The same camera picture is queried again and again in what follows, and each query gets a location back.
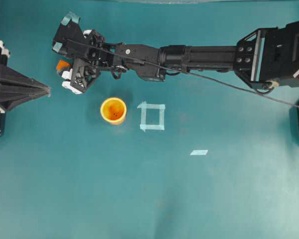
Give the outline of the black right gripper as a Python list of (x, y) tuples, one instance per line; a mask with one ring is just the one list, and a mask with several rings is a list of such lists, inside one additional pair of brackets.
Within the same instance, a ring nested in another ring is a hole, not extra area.
[[(89, 29), (82, 32), (79, 26), (80, 17), (76, 14), (67, 13), (53, 38), (52, 50), (66, 58), (77, 58), (84, 54), (84, 46), (79, 43), (87, 44), (87, 38), (92, 46), (102, 48), (112, 52), (122, 43), (106, 43), (106, 39), (97, 30)], [(63, 71), (61, 77), (63, 79), (62, 87), (70, 90), (74, 94), (82, 94), (94, 83), (100, 76), (101, 71), (110, 71), (113, 78), (118, 80), (122, 73), (126, 72), (124, 66), (114, 66), (114, 55), (105, 51), (94, 49), (90, 53), (92, 58), (90, 62), (82, 59), (74, 59), (71, 63), (69, 71)]]

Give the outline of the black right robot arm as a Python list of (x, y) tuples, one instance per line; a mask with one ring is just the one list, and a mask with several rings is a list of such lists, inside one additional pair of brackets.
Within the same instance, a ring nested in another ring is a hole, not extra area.
[(145, 81), (195, 71), (232, 71), (248, 87), (267, 94), (276, 87), (299, 87), (299, 21), (284, 28), (259, 28), (235, 46), (109, 44), (96, 30), (82, 30), (73, 13), (63, 17), (52, 41), (54, 52), (72, 59), (60, 61), (63, 86), (86, 92), (103, 71), (115, 79), (133, 70)]

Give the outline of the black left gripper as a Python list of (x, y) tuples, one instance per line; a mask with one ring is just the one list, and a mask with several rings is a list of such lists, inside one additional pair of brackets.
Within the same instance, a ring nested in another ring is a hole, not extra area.
[(10, 51), (0, 40), (0, 82), (13, 85), (0, 86), (0, 137), (4, 132), (6, 112), (25, 102), (50, 95), (49, 86), (7, 67), (9, 58)]

